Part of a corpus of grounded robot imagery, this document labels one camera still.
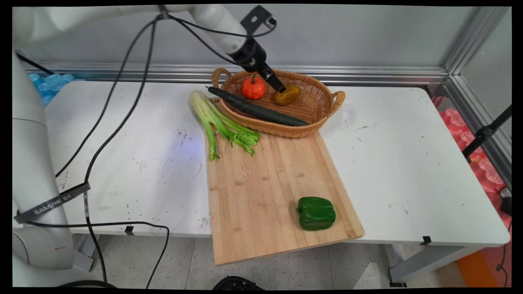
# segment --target basket handle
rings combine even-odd
[[[332,93],[332,98],[336,98],[336,100],[334,101],[334,104],[332,104],[332,109],[331,109],[331,112],[328,114],[328,116],[332,116],[337,110],[338,108],[343,104],[343,101],[345,101],[345,92],[343,91],[338,91],[338,92],[335,92],[335,93]]]
[[[232,76],[232,74],[226,69],[222,69],[222,68],[215,69],[214,72],[212,72],[212,78],[211,78],[213,87],[220,88],[218,85],[218,79],[220,78],[220,75],[222,73],[226,74],[228,77]]]

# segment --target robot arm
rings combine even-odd
[[[253,24],[264,23],[274,26],[276,20],[261,6],[256,7],[240,23],[221,4],[181,4],[163,5],[168,12],[188,11],[196,24],[217,31],[246,35],[244,26],[254,32]],[[67,30],[88,24],[95,20],[107,19],[138,12],[159,12],[158,5],[98,6],[98,7],[14,7],[13,8],[13,48],[52,38]],[[283,92],[285,87],[272,69],[265,63],[267,54],[254,38],[224,35],[208,32],[206,34],[230,57],[248,72],[258,72],[275,90]]]
[[[188,4],[164,7],[168,12],[189,11],[196,23],[202,27],[247,35],[245,23],[240,24],[223,5]],[[95,20],[138,12],[159,11],[157,5],[13,7],[13,50],[55,37]],[[266,10],[263,11],[267,16],[263,21],[268,25],[268,20],[271,19],[270,23],[275,25],[276,21]],[[251,24],[249,35],[253,31]],[[234,61],[242,64],[245,70],[258,72],[273,88],[281,92],[285,90],[281,81],[265,63],[265,51],[254,38],[207,31],[206,33]],[[20,213],[23,213],[56,197],[59,191],[54,178],[42,101],[14,52],[12,60],[13,200]],[[43,214],[36,221],[67,224],[62,206]],[[54,283],[61,283],[52,279],[55,274],[49,270],[73,271],[71,270],[72,245],[69,229],[24,227],[13,231],[13,273],[17,273],[16,276],[13,274],[14,285],[53,286]],[[51,277],[52,281],[45,279],[47,284],[41,284],[38,279],[28,278],[34,276]],[[71,280],[78,279],[78,274],[75,273],[68,276]]]

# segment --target celery stalk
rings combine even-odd
[[[216,154],[216,142],[214,141],[214,134],[211,130],[211,125],[209,124],[209,120],[207,119],[207,116],[203,113],[203,110],[201,109],[201,106],[198,102],[197,97],[193,97],[191,95],[190,100],[192,102],[192,105],[194,106],[194,109],[196,111],[196,114],[200,118],[201,122],[203,123],[203,127],[205,128],[205,132],[207,133],[207,137],[209,138],[209,158],[210,160],[220,159],[218,154]]]
[[[214,158],[220,158],[216,154],[216,143],[214,141],[214,134],[211,130],[211,124],[216,127],[216,133],[222,134],[222,136],[230,141],[231,147],[234,142],[253,156],[254,150],[249,147],[249,145],[256,145],[259,141],[259,134],[257,132],[239,125],[224,115],[202,91],[193,91],[189,99],[196,114],[202,121],[207,137],[209,138],[209,158],[211,160],[214,160]]]

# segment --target aluminum frame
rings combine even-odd
[[[114,81],[121,67],[115,63],[40,63],[43,67],[63,74],[70,73],[77,78],[90,81]],[[216,68],[225,68],[231,73],[243,69],[235,65],[151,65],[147,74],[148,82],[164,83],[209,83]],[[326,85],[345,86],[427,86],[435,89],[447,78],[441,67],[393,67],[393,66],[277,66],[273,69],[311,76]],[[24,63],[28,73],[42,74],[38,69]],[[141,81],[144,64],[128,64],[122,72],[121,81]]]
[[[480,7],[444,64],[449,75],[459,75],[477,49],[499,24],[508,7]]]

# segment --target black cable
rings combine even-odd
[[[272,31],[274,31],[276,29],[276,23],[274,24],[274,27],[269,29],[268,31],[266,32],[263,32],[263,33],[259,33],[257,35],[242,35],[240,33],[233,33],[233,32],[225,32],[225,31],[216,31],[216,30],[211,30],[211,29],[208,29],[208,28],[205,28],[205,27],[202,27],[202,26],[198,26],[196,24],[193,24],[192,22],[189,22],[189,21],[186,21],[184,19],[181,19],[181,18],[177,18],[177,17],[174,17],[172,15],[169,15],[169,18],[170,19],[173,19],[177,22],[184,22],[190,26],[193,26],[195,28],[199,28],[199,29],[202,29],[204,31],[209,31],[209,32],[215,32],[215,33],[220,33],[220,34],[223,34],[223,35],[231,35],[231,36],[238,36],[238,37],[245,37],[245,38],[256,38],[256,37],[261,37],[261,36],[265,36],[269,33],[271,33]]]
[[[512,220],[510,220],[510,224],[508,225],[508,232],[510,233],[510,228],[512,228]],[[501,260],[501,264],[498,264],[496,266],[496,271],[500,271],[500,270],[503,270],[503,272],[505,273],[505,285],[503,286],[503,288],[506,288],[507,287],[507,283],[508,283],[508,273],[507,271],[505,270],[505,268],[503,267],[503,264],[505,263],[505,255],[507,253],[507,244],[503,245],[503,259]]]
[[[138,95],[136,96],[136,99],[134,100],[134,104],[132,105],[131,109],[127,113],[126,117],[123,119],[123,121],[120,123],[120,125],[116,128],[116,130],[111,134],[111,136],[109,136],[109,138],[107,138],[107,140],[105,140],[105,142],[100,146],[100,148],[98,148],[96,153],[93,155],[93,158],[91,159],[91,162],[89,163],[89,167],[87,168],[87,173],[85,174],[85,183],[89,182],[89,176],[91,174],[91,170],[92,170],[93,165],[94,165],[94,163],[96,161],[96,158],[98,158],[98,155],[100,154],[100,152],[116,136],[116,134],[120,131],[120,129],[125,124],[125,122],[127,122],[129,117],[133,113],[136,105],[138,104],[138,101],[140,100],[140,96],[142,95],[143,87],[145,86],[145,80],[147,79],[147,73],[149,71],[149,65],[151,64],[151,57],[152,57],[152,53],[153,53],[153,44],[154,44],[154,34],[156,32],[156,22],[158,20],[160,20],[160,18],[161,18],[161,15],[158,15],[154,19],[154,21],[152,21],[153,27],[152,27],[152,30],[151,30],[151,41],[150,41],[150,44],[149,44],[149,53],[147,55],[147,62],[145,64],[145,71],[144,71],[144,75],[143,75],[143,79],[142,79],[142,84],[140,85],[140,90],[138,91]],[[111,92],[110,92],[111,94],[112,94],[114,86],[116,85],[117,82],[118,81],[114,82],[113,87],[111,88]],[[98,256],[100,257],[100,263],[101,263],[101,266],[102,266],[102,273],[103,273],[103,276],[104,276],[104,282],[107,282],[104,257],[103,257],[103,255],[101,253],[100,245],[98,245],[98,241],[96,240],[96,236],[95,236],[95,234],[93,232],[93,228],[91,226],[91,221],[90,221],[90,218],[89,218],[89,205],[88,205],[87,198],[88,198],[87,193],[85,193],[84,194],[85,221],[87,222],[87,228],[89,229],[89,233],[91,234],[91,238],[93,239],[93,242],[95,243],[96,252],[98,253]]]
[[[211,50],[214,54],[216,54],[218,57],[220,57],[221,59],[229,62],[229,63],[232,63],[234,65],[238,65],[238,66],[250,66],[250,64],[242,64],[242,63],[237,63],[233,60],[230,60],[226,57],[224,57],[223,55],[221,55],[219,52],[217,52],[215,49],[213,49],[210,45],[208,45],[202,38],[200,38],[199,35],[197,35],[193,30],[191,30],[189,27],[187,27],[185,24],[189,24],[191,26],[194,26],[196,28],[199,28],[199,29],[202,29],[202,30],[205,30],[205,31],[209,31],[209,32],[214,32],[214,33],[221,33],[221,34],[224,34],[224,35],[232,35],[232,36],[238,36],[238,37],[261,37],[261,36],[264,36],[264,35],[267,35],[269,34],[270,32],[274,31],[276,29],[276,24],[274,24],[274,27],[271,28],[270,30],[264,32],[264,33],[261,33],[261,34],[258,34],[258,35],[252,35],[252,36],[249,36],[249,35],[242,35],[242,34],[238,34],[238,33],[231,33],[231,32],[225,32],[225,31],[217,31],[217,30],[212,30],[212,29],[208,29],[208,28],[204,28],[202,26],[198,26],[196,24],[193,24],[191,22],[188,22],[184,19],[181,19],[181,18],[177,18],[177,17],[174,17],[172,15],[168,15],[170,19],[172,20],[175,20],[177,21],[178,23],[180,23],[183,27],[185,27],[189,32],[191,32],[191,34],[193,34],[200,42],[202,42],[209,50]],[[63,166],[62,169],[60,169],[60,171],[58,171],[58,173],[55,175],[55,177],[58,177],[60,176],[60,174],[62,174],[62,172],[70,165],[70,163],[75,159],[75,157],[78,155],[78,153],[80,152],[80,150],[82,149],[82,147],[84,146],[85,142],[87,141],[87,139],[91,136],[91,134],[94,132],[94,130],[96,129],[96,127],[98,126],[98,124],[100,123],[101,121],[101,118],[104,116],[104,113],[105,113],[105,110],[107,109],[107,105],[109,104],[109,100],[111,98],[111,94],[112,94],[112,91],[114,90],[115,86],[116,86],[116,82],[120,80],[120,76],[123,72],[123,68],[127,62],[127,59],[129,57],[129,54],[131,52],[131,49],[134,47],[134,44],[136,43],[136,41],[138,40],[138,38],[140,37],[140,35],[144,32],[144,30],[149,26],[151,25],[154,21],[150,22],[147,26],[145,26],[139,33],[138,35],[135,37],[135,39],[133,40],[133,42],[131,43],[131,46],[129,47],[128,51],[127,51],[127,54],[126,54],[126,57],[124,58],[123,60],[123,63],[122,63],[122,67],[120,68],[120,71],[118,72],[118,75],[116,76],[116,80],[115,80],[115,83],[112,85],[112,88],[111,88],[111,91],[109,92],[109,96],[107,97],[107,100],[105,102],[105,105],[104,105],[104,108],[100,114],[100,117],[98,118],[98,120],[96,121],[95,125],[93,126],[93,128],[91,129],[91,131],[87,134],[87,136],[84,138],[84,140],[82,141],[82,143],[80,144],[80,146],[78,147],[78,149],[76,149],[76,152],[73,154],[73,156],[69,159],[69,161]]]
[[[200,38],[200,36],[199,36],[197,33],[195,33],[191,28],[189,28],[185,23],[179,21],[178,18],[176,18],[176,17],[174,17],[174,16],[172,16],[172,15],[169,15],[169,18],[172,19],[172,20],[174,20],[174,21],[176,21],[176,22],[178,22],[179,24],[181,24],[181,25],[182,25],[184,28],[186,28],[186,29],[187,29],[191,34],[193,34],[193,35],[194,35],[198,40],[200,40],[200,42],[202,42],[202,44],[204,44],[205,47],[207,47],[209,50],[211,50],[212,53],[216,54],[219,58],[221,58],[221,59],[223,59],[223,60],[225,60],[225,61],[227,61],[227,62],[229,62],[229,63],[232,63],[232,64],[234,64],[234,65],[238,65],[238,66],[250,66],[250,64],[246,64],[246,63],[237,63],[237,62],[235,62],[235,61],[233,61],[233,60],[230,60],[230,59],[224,57],[223,55],[221,55],[220,53],[218,53],[218,51],[216,51],[216,50],[213,49],[211,46],[209,46],[209,44],[207,44],[207,43],[206,43],[202,38]]]
[[[165,245],[162,250],[162,253],[160,254],[160,257],[158,258],[158,261],[156,262],[156,265],[154,266],[153,272],[151,273],[151,276],[149,278],[149,282],[147,282],[147,286],[145,287],[146,289],[149,288],[149,284],[151,283],[151,280],[153,279],[154,272],[156,271],[158,264],[160,264],[160,261],[162,260],[165,249],[167,248],[167,243],[169,241],[169,235],[170,235],[170,230],[168,227],[166,227],[164,225],[148,223],[145,221],[105,222],[105,223],[92,223],[89,225],[87,225],[87,224],[47,224],[47,223],[38,223],[38,222],[32,222],[32,221],[28,221],[26,223],[35,225],[37,227],[45,227],[45,228],[84,228],[84,227],[104,227],[107,225],[122,225],[122,224],[146,224],[151,227],[166,229],[167,236],[165,238]]]
[[[89,167],[87,168],[87,173],[85,174],[85,180],[84,182],[87,183],[89,181],[89,176],[91,174],[91,170],[93,169],[93,165],[95,164],[95,161],[96,161],[96,158],[98,158],[100,152],[105,148],[105,146],[116,136],[116,134],[120,131],[120,129],[123,127],[123,125],[125,125],[125,123],[127,122],[127,120],[129,119],[129,117],[131,116],[131,114],[133,113],[136,105],[138,104],[138,101],[140,100],[140,96],[142,96],[142,91],[143,91],[143,87],[145,86],[145,81],[147,80],[147,73],[149,72],[149,65],[151,64],[151,56],[153,54],[153,44],[154,44],[154,34],[155,34],[155,31],[156,31],[156,22],[161,18],[162,15],[158,15],[156,17],[156,19],[153,21],[153,29],[152,29],[152,32],[151,32],[151,41],[149,43],[149,53],[147,55],[147,62],[145,64],[145,71],[144,71],[144,74],[143,74],[143,78],[142,78],[142,83],[140,85],[140,89],[138,90],[138,95],[136,96],[136,99],[134,100],[134,103],[133,105],[131,106],[131,109],[129,110],[129,112],[127,113],[126,117],[122,120],[122,122],[120,123],[120,125],[116,128],[116,130],[109,136],[109,138],[107,138],[107,140],[105,140],[105,142],[100,146],[100,148],[98,148],[98,150],[96,151],[95,155],[93,156],[93,158],[91,159],[91,162],[89,163]]]
[[[89,235],[91,235],[91,239],[93,239],[93,243],[95,243],[96,252],[98,253],[98,256],[100,257],[102,278],[104,279],[104,282],[107,282],[107,273],[105,270],[104,256],[101,253],[100,244],[98,244],[98,240],[96,240],[95,232],[93,231],[93,227],[91,226],[91,219],[89,218],[89,203],[87,200],[88,200],[87,192],[85,192],[84,193],[85,222],[87,223],[87,229],[89,230]]]
[[[80,146],[78,147],[78,149],[76,149],[76,152],[73,154],[73,156],[69,159],[69,161],[67,161],[67,163],[64,165],[64,167],[62,169],[60,169],[60,171],[55,175],[55,177],[58,177],[60,176],[60,174],[70,165],[71,162],[73,162],[73,160],[75,159],[75,157],[78,155],[78,153],[80,152],[80,150],[82,149],[82,147],[84,146],[85,142],[87,141],[87,139],[89,139],[89,137],[91,136],[91,134],[94,132],[94,130],[96,129],[96,127],[98,126],[98,124],[100,123],[101,121],[101,118],[104,116],[104,113],[105,113],[105,110],[107,109],[107,105],[109,104],[109,100],[111,99],[111,95],[112,95],[112,92],[114,91],[115,87],[116,87],[116,83],[120,80],[120,77],[122,76],[122,72],[123,72],[123,68],[125,67],[126,63],[127,63],[127,59],[129,58],[129,55],[131,54],[131,51],[132,49],[134,48],[134,45],[136,44],[136,42],[138,41],[139,37],[142,35],[142,33],[150,26],[152,25],[154,22],[158,21],[158,18],[156,18],[155,20],[151,21],[150,23],[148,23],[147,25],[145,25],[145,27],[142,28],[142,30],[138,33],[138,35],[136,37],[134,37],[134,40],[132,41],[131,45],[129,46],[129,49],[127,50],[127,53],[126,53],[126,56],[125,58],[123,59],[123,62],[122,62],[122,66],[120,67],[120,71],[118,72],[118,75],[116,76],[116,80],[115,82],[112,84],[112,87],[111,87],[111,91],[109,91],[109,95],[107,96],[107,100],[105,101],[105,104],[104,104],[104,108],[102,109],[101,113],[100,113],[100,117],[98,117],[98,120],[96,121],[95,125],[93,126],[93,128],[91,129],[91,131],[87,134],[87,136],[84,138],[84,140],[82,141],[82,143],[80,144]]]
[[[18,58],[20,58],[22,61],[24,61],[26,63],[29,63],[30,65],[36,67],[37,69],[39,69],[39,70],[41,70],[41,71],[43,71],[43,72],[45,72],[45,73],[47,73],[49,75],[53,75],[54,74],[52,71],[46,69],[45,67],[41,66],[40,64],[38,64],[38,63],[36,63],[36,62],[34,62],[34,61],[32,61],[32,60],[30,60],[30,59],[20,55],[18,53],[16,53],[16,56]]]
[[[58,287],[82,287],[82,286],[98,286],[102,288],[116,288],[115,286],[102,281],[97,280],[82,280],[82,281],[74,281],[71,283],[63,284]]]

